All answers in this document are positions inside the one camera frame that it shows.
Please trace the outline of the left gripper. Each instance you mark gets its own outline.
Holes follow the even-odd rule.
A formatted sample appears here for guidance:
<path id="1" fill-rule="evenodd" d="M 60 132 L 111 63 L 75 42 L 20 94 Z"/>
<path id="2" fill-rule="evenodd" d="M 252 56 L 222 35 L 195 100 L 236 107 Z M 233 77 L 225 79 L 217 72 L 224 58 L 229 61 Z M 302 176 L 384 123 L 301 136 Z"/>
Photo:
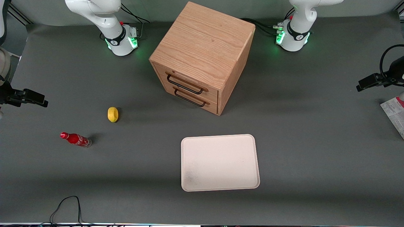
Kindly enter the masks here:
<path id="1" fill-rule="evenodd" d="M 358 85 L 356 89 L 358 92 L 361 92 L 365 89 L 369 89 L 375 86 L 404 86 L 404 56 L 398 58 L 394 62 L 391 63 L 389 70 L 383 72 L 383 76 L 380 73 L 373 73 L 364 79 L 358 81 Z"/>

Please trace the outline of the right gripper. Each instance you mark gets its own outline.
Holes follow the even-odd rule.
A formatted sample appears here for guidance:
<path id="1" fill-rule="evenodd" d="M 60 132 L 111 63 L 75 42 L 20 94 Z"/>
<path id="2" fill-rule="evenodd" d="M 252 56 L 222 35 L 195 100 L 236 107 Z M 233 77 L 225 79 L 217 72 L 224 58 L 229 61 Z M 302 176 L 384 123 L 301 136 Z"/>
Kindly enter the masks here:
<path id="1" fill-rule="evenodd" d="M 1 80 L 0 85 L 0 104 L 8 104 L 20 107 L 22 103 L 29 103 L 48 107 L 49 102 L 45 100 L 45 96 L 30 89 L 16 90 L 13 89 L 10 82 Z"/>

